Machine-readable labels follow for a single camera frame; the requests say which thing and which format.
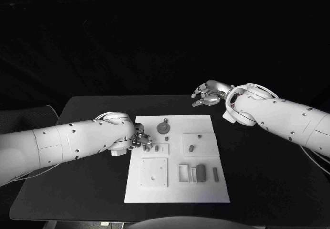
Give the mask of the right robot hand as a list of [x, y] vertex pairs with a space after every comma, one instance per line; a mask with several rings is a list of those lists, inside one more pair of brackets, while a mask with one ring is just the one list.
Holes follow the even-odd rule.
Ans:
[[197, 107], [200, 105], [216, 105], [222, 99], [226, 99], [228, 93], [232, 91], [232, 89], [232, 85], [228, 85], [216, 80], [207, 80], [202, 85], [197, 86], [192, 93], [192, 99], [200, 95], [200, 99], [192, 103], [192, 107]]

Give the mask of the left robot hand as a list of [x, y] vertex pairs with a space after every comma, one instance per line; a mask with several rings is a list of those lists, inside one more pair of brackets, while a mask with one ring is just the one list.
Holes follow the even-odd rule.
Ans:
[[141, 123], [134, 123], [134, 135], [128, 150], [132, 150], [134, 148], [143, 148], [143, 151], [150, 151], [153, 148], [151, 136], [145, 134], [144, 126]]

